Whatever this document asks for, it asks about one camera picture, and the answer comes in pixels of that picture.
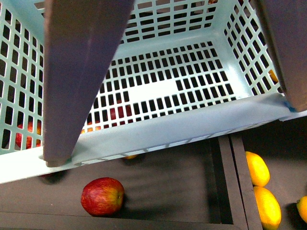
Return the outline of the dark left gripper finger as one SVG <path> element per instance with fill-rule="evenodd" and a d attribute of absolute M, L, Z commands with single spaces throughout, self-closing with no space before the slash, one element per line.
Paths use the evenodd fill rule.
<path fill-rule="evenodd" d="M 43 159 L 59 167 L 71 157 L 134 2 L 45 1 Z"/>
<path fill-rule="evenodd" d="M 257 0 L 277 78 L 290 105 L 307 109 L 307 2 L 305 0 Z"/>

